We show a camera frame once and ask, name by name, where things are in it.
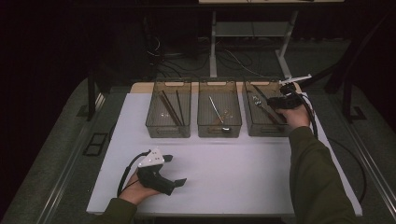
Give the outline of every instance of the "floor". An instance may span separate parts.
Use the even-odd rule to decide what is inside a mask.
[[[156,67],[156,75],[207,77],[208,42],[207,38],[200,38],[199,41],[202,53],[197,59],[184,58],[178,52],[168,49],[165,59]],[[314,75],[336,63],[348,44],[345,40],[291,41],[285,57],[294,77]],[[278,39],[219,40],[218,76],[247,77],[259,74],[281,77],[281,70],[274,54],[279,45]],[[395,133],[357,88],[353,90],[352,105],[358,106],[367,119],[354,121],[353,124],[347,123],[340,112],[342,92],[331,95],[325,93],[323,86],[326,81],[327,78],[324,78],[304,91],[308,93],[314,105],[350,185],[358,198],[364,195],[361,202],[363,216],[359,217],[359,221],[395,223],[396,217],[386,204],[392,202],[392,199],[386,200],[382,193],[387,189],[392,193],[396,189]],[[1,223],[88,223],[94,217],[85,210],[106,155],[113,126],[117,122],[129,89],[130,87],[113,87],[111,92],[99,94],[96,102],[97,112],[92,121],[87,122],[86,80],[76,87]],[[95,133],[106,135],[101,154],[97,157],[82,155]],[[373,165],[365,165],[372,164],[370,162],[362,162],[362,147],[369,152],[376,168]],[[365,192],[360,164],[367,178]],[[373,174],[381,174],[385,182]],[[282,223],[279,218],[245,217],[159,217],[150,220],[149,223],[194,223],[203,220],[205,223]]]

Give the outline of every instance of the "dark background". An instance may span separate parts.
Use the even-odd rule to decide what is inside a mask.
[[[73,8],[72,2],[54,2],[0,2],[3,101],[0,217],[7,211],[68,97],[89,71],[95,73],[101,91],[108,91],[113,85],[131,85],[135,80],[151,80],[150,58],[146,53],[150,34],[158,35],[169,46],[177,46],[191,57],[196,54],[196,37],[210,35],[210,11],[176,15],[169,11],[127,10],[88,13]],[[347,2],[364,7],[302,9],[294,39],[351,39],[356,41],[357,49],[361,38],[391,8],[390,1]],[[276,14],[289,12],[280,9]],[[249,15],[247,20],[260,14]],[[145,15],[148,23],[142,22]],[[240,19],[232,12],[220,16]],[[395,21],[393,10],[350,72],[353,77],[359,75],[354,78],[355,83],[394,130],[395,118],[389,107],[395,102],[394,82],[389,79],[394,80],[396,71]],[[132,71],[142,75],[133,76]]]

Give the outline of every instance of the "person's left hand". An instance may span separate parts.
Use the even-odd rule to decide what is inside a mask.
[[[129,187],[126,187],[126,189],[120,194],[119,198],[135,205],[139,205],[149,196],[160,194],[160,192],[155,189],[145,188],[139,182],[137,169],[134,171],[134,174],[131,176],[126,186]]]

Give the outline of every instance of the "white cable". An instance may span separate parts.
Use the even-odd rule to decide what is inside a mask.
[[[159,54],[151,53],[150,51],[148,51],[148,54],[151,54],[152,56],[156,56],[156,57],[160,57],[160,56],[161,56],[161,55],[159,55]]]
[[[253,71],[251,71],[250,69],[248,69],[248,68],[246,68],[229,50],[227,50],[227,49],[225,49],[225,51],[227,51],[229,54],[231,54],[231,56],[233,56],[235,59],[236,59],[236,61],[245,69],[245,70],[247,70],[249,73],[252,73],[252,74],[254,74],[254,75],[257,75],[257,76],[259,76],[259,77],[262,77],[262,75],[260,75],[260,74],[258,74],[258,73],[256,73],[256,72],[253,72]]]
[[[158,46],[157,46],[157,48],[155,49],[155,50],[157,50],[157,49],[160,48],[161,42],[160,42],[160,40],[159,40],[157,37],[154,36],[154,38],[155,38],[155,39],[157,40],[157,42],[158,42]]]

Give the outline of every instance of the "metal frame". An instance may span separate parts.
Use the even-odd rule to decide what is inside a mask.
[[[285,78],[292,78],[291,72],[289,70],[288,64],[286,63],[285,60],[285,52],[288,47],[288,44],[290,42],[291,34],[293,32],[294,24],[296,22],[298,15],[298,10],[294,10],[291,13],[291,17],[289,22],[286,22],[286,30],[284,31],[283,35],[280,35],[279,32],[279,27],[280,29],[285,29],[285,27],[282,27],[282,23],[285,22],[255,22],[253,24],[252,22],[240,22],[242,25],[252,25],[252,26],[260,26],[261,27],[261,32],[257,33],[255,31],[250,32],[241,32],[238,34],[233,27],[236,26],[231,26],[230,24],[233,24],[233,22],[217,22],[216,21],[216,11],[213,11],[212,13],[212,35],[211,35],[211,45],[210,45],[210,76],[211,77],[216,77],[218,75],[217,72],[217,66],[216,66],[216,36],[283,36],[283,43],[280,49],[276,50],[276,58],[277,61],[279,62],[280,68],[282,69],[283,76]]]

